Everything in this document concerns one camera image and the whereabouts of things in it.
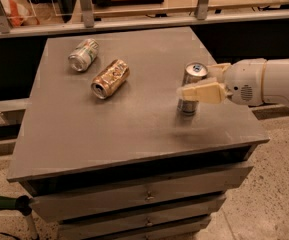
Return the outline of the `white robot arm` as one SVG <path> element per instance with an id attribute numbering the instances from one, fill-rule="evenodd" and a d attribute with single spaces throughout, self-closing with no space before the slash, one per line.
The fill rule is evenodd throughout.
<path id="1" fill-rule="evenodd" d="M 245 59 L 208 66 L 208 76 L 177 89 L 179 98 L 208 104 L 282 104 L 289 108 L 289 59 Z"/>

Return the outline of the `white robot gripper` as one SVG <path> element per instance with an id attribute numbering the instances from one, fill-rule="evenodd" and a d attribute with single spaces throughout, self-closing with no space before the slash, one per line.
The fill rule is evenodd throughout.
<path id="1" fill-rule="evenodd" d="M 235 104 L 259 106 L 265 59 L 241 60 L 233 65 L 208 65 L 207 79 L 179 87 L 177 97 L 183 101 L 220 104 L 226 98 Z"/>

